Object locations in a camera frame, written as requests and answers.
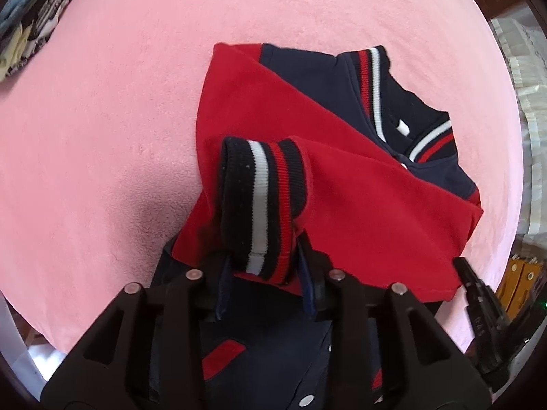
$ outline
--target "white button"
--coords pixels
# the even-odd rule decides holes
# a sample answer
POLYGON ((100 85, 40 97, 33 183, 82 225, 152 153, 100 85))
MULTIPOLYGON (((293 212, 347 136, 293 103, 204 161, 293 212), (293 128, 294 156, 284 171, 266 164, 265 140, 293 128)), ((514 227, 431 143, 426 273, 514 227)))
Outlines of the white button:
POLYGON ((300 407, 305 407, 314 400, 315 396, 313 395, 307 395, 306 397, 303 397, 302 400, 298 403, 300 407))

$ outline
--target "metal screw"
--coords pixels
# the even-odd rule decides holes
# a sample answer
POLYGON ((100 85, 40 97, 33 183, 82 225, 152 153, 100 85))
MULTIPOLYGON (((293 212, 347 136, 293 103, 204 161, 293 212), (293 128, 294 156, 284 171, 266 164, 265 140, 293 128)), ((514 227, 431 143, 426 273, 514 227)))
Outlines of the metal screw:
POLYGON ((342 270, 329 271, 329 278, 331 278, 333 281, 341 281, 345 277, 346 277, 346 273, 344 273, 342 270))
POLYGON ((136 282, 131 282, 124 287, 124 291, 128 295, 134 295, 135 293, 138 293, 140 290, 141 290, 141 285, 136 282))
POLYGON ((405 284, 402 284, 401 282, 395 282, 395 283, 391 286, 391 290, 392 290, 395 294, 403 295, 403 294, 406 293, 409 289, 406 287, 405 284))
POLYGON ((186 278, 189 281, 197 281, 203 277, 203 271, 202 270, 188 270, 186 272, 186 278))

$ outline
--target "pile of clothes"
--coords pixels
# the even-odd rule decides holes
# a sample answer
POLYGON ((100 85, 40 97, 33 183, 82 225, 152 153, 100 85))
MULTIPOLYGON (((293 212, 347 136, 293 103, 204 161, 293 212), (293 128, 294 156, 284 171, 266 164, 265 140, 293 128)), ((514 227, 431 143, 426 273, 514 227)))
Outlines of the pile of clothes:
POLYGON ((71 1, 0 0, 0 81, 44 47, 71 1))

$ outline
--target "red and navy jacket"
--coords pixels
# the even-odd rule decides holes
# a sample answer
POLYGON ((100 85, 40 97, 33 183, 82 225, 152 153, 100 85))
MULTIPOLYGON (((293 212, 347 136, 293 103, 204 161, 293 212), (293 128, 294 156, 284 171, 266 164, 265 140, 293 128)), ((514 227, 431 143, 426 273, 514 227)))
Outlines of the red and navy jacket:
MULTIPOLYGON (((301 230, 363 283, 404 282, 423 302, 459 287, 452 259, 482 213, 477 187, 448 115, 395 82, 382 47, 333 57, 215 46, 196 147, 203 192, 153 284, 210 251, 234 256, 228 310, 200 327, 211 409, 322 408, 330 323, 303 310, 301 230)), ((155 365, 152 356, 152 390, 155 365)))

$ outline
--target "pink surface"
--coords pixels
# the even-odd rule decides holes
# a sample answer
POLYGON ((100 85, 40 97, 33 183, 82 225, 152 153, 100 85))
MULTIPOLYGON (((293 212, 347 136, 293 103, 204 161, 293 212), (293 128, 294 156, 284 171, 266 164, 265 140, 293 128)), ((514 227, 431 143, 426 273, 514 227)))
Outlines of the pink surface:
MULTIPOLYGON (((396 79, 451 115, 485 210, 464 254, 499 283, 520 207, 520 126, 472 0, 74 0, 0 86, 0 290, 54 346, 70 349, 126 282, 149 283, 188 216, 201 189, 196 109, 218 41, 385 45, 396 79)), ((441 320, 469 342, 460 296, 441 320)))

